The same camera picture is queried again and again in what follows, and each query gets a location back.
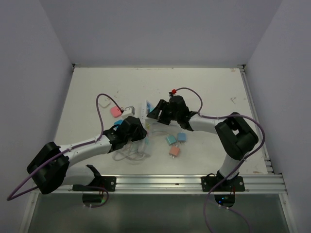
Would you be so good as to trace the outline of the white power strip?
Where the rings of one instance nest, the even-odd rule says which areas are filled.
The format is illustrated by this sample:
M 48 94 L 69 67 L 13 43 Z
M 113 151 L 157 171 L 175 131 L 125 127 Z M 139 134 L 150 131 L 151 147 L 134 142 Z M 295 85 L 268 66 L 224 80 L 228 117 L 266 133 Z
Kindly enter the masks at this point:
M 151 141 L 151 133 L 152 133 L 152 122 L 147 119 L 147 115 L 152 110 L 152 104 L 144 100 L 141 105 L 141 113 L 140 113 L 140 121 L 144 127 L 144 129 L 147 131 L 147 134 L 144 139 L 141 140 L 141 142 L 138 145 L 138 154 L 142 156 L 143 158 L 150 157 L 152 155 L 152 141 Z

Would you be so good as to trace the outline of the mint green charger plug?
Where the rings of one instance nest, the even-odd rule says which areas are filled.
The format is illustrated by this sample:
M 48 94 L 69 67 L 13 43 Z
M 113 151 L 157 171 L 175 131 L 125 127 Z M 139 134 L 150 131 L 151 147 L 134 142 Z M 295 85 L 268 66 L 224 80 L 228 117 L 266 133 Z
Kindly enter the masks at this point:
M 170 145 L 170 146 L 177 143 L 175 136 L 171 135 L 171 134 L 166 137 L 166 141 L 167 141 L 168 145 Z

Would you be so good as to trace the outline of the white charger plug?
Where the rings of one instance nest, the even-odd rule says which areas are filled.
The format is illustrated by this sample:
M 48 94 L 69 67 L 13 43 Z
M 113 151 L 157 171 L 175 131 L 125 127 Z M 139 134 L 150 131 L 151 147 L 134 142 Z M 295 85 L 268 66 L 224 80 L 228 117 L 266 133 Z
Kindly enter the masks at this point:
M 154 115 L 149 113 L 145 117 L 145 122 L 146 123 L 155 123 L 155 122 L 157 122 L 157 118 L 154 118 Z

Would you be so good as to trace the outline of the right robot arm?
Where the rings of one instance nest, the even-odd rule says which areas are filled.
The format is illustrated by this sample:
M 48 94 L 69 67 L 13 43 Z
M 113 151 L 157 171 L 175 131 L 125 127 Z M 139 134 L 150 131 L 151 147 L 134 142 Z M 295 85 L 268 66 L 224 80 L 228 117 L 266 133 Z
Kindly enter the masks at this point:
M 169 125 L 176 121 L 188 131 L 200 131 L 218 135 L 226 152 L 225 160 L 217 172 L 216 184 L 221 190 L 228 190 L 239 173 L 240 162 L 259 142 L 259 138 L 238 113 L 228 117 L 203 117 L 199 112 L 189 110 L 182 96 L 173 96 L 169 101 L 160 100 L 146 117 L 158 123 Z

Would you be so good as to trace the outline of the light blue charger plug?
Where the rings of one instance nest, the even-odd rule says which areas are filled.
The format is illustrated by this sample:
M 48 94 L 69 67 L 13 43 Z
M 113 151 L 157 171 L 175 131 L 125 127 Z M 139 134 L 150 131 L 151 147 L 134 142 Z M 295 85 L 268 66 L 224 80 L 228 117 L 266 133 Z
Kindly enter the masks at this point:
M 187 135 L 185 133 L 178 133 L 177 134 L 177 142 L 178 143 L 185 143 L 187 141 Z

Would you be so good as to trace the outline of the pink adapter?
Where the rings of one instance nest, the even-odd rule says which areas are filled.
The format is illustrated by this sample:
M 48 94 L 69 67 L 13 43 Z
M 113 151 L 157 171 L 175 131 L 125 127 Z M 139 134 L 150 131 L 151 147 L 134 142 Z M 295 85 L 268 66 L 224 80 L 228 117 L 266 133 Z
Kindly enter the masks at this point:
M 114 118 L 118 118 L 122 115 L 122 111 L 117 106 L 110 108 L 110 113 Z

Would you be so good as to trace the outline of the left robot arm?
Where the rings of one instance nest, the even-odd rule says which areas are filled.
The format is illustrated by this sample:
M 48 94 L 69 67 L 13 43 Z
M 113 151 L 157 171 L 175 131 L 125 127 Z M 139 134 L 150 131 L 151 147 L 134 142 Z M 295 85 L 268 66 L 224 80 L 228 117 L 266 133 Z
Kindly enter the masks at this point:
M 43 146 L 26 170 L 42 194 L 49 194 L 64 185 L 75 191 L 94 191 L 104 186 L 104 179 L 93 165 L 83 168 L 75 164 L 97 155 L 122 149 L 128 142 L 144 139 L 147 131 L 139 118 L 129 116 L 119 126 L 102 131 L 99 136 L 78 144 Z

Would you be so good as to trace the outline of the orange charger plug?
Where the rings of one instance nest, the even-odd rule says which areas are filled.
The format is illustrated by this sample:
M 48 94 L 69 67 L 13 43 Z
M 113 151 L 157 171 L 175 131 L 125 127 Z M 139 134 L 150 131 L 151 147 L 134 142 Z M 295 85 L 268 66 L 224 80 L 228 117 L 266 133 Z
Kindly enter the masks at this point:
M 169 152 L 170 157 L 176 158 L 179 156 L 179 154 L 180 154 L 180 148 L 178 146 L 172 145 L 170 152 Z

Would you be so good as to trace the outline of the white adapter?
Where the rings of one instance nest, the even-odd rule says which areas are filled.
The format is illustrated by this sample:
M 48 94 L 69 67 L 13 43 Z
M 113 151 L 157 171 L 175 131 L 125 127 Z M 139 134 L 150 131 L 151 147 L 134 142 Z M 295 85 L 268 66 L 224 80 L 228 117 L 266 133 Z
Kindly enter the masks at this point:
M 108 98 L 108 97 L 105 97 L 105 96 L 101 96 L 99 97 L 98 99 L 98 105 L 102 108 L 107 108 L 109 107 L 111 104 L 111 100 Z

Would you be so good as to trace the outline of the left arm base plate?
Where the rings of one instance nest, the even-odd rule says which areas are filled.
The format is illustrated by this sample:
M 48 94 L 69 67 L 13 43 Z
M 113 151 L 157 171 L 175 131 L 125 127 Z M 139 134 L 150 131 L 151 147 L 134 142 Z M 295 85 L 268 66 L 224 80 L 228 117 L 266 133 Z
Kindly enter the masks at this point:
M 115 176 L 100 176 L 95 177 L 88 185 L 74 184 L 72 190 L 81 192 L 106 190 L 107 192 L 114 192 L 116 183 L 117 178 Z

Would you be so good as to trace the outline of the blue adapter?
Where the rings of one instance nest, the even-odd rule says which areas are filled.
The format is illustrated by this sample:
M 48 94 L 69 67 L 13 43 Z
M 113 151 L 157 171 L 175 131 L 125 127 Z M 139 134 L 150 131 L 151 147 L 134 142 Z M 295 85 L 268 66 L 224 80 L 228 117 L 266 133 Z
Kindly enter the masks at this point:
M 117 120 L 116 122 L 114 122 L 114 125 L 121 125 L 121 124 L 122 124 L 122 122 L 123 122 L 123 120 L 122 120 L 122 119 Z

